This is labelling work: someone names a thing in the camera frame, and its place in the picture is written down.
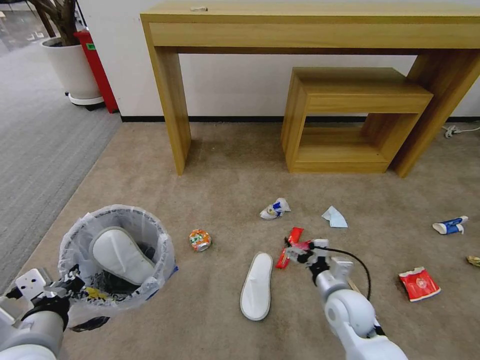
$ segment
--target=beige carpet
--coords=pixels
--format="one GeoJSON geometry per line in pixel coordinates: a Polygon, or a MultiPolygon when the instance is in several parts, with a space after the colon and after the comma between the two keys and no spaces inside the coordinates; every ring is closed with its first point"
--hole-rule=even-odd
{"type": "MultiPolygon", "coordinates": [[[[302,240],[327,238],[369,266],[372,298],[387,335],[410,359],[474,359],[480,344],[480,132],[441,135],[405,179],[375,175],[289,174],[280,124],[192,124],[195,139],[183,176],[174,170],[161,123],[124,123],[42,240],[25,268],[56,273],[63,234],[86,212],[109,204],[143,207],[173,238],[180,268],[142,308],[98,330],[67,332],[72,360],[343,359],[325,320],[310,273],[291,263],[274,269],[267,318],[252,322],[239,298],[253,256],[275,260],[292,226],[302,240]],[[277,197],[291,213],[265,221],[259,212],[277,197]],[[321,214],[334,205],[349,228],[333,229],[321,214]],[[464,235],[431,227],[459,215],[464,235]],[[187,240],[203,228],[212,248],[194,253],[187,240]],[[397,274],[424,266],[439,295],[410,303],[397,274]]],[[[353,280],[365,291],[360,266],[353,280]]]]}

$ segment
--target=red candy wrapper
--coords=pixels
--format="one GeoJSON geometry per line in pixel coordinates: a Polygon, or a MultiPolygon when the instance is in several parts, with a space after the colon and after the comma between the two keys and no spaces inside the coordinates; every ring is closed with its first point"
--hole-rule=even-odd
{"type": "MultiPolygon", "coordinates": [[[[290,244],[296,244],[299,242],[300,235],[302,235],[302,232],[304,229],[301,227],[293,227],[290,231],[290,235],[288,236],[288,242],[290,244]]],[[[281,251],[280,257],[278,258],[278,261],[276,262],[275,267],[277,269],[285,269],[287,265],[289,264],[290,259],[287,256],[287,249],[283,248],[281,251]]]]}
{"type": "Polygon", "coordinates": [[[432,297],[441,290],[423,266],[416,267],[413,271],[402,272],[398,276],[405,286],[411,302],[432,297]]]}

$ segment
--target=white wall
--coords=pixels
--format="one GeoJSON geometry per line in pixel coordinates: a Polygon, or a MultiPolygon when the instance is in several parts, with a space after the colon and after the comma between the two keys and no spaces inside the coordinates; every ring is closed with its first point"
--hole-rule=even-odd
{"type": "MultiPolygon", "coordinates": [[[[438,3],[441,0],[422,1],[438,3]]],[[[140,12],[158,4],[160,0],[78,2],[120,113],[124,116],[162,115],[139,16],[140,12]]],[[[480,6],[480,0],[444,2],[480,6]]],[[[180,55],[188,113],[193,116],[283,115],[293,66],[382,66],[394,67],[406,74],[414,59],[414,56],[378,55],[180,55]]],[[[480,80],[470,89],[453,115],[480,116],[480,80]]]]}

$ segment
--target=black baseboard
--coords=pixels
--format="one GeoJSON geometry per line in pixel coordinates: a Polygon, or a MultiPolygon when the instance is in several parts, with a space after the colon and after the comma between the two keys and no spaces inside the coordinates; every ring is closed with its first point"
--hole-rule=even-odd
{"type": "MultiPolygon", "coordinates": [[[[164,123],[163,116],[123,116],[124,123],[164,123]]],[[[283,116],[189,116],[192,123],[281,123],[283,116]]],[[[307,116],[307,123],[361,123],[364,116],[307,116]]],[[[447,123],[473,123],[480,116],[451,116],[447,123]]]]}

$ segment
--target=white plant pot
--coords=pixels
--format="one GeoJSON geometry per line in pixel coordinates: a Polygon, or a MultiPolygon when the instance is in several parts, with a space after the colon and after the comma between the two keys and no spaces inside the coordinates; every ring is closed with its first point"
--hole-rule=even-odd
{"type": "Polygon", "coordinates": [[[77,105],[97,104],[103,101],[90,65],[81,45],[52,46],[60,42],[53,37],[41,43],[70,101],[77,105]]]}

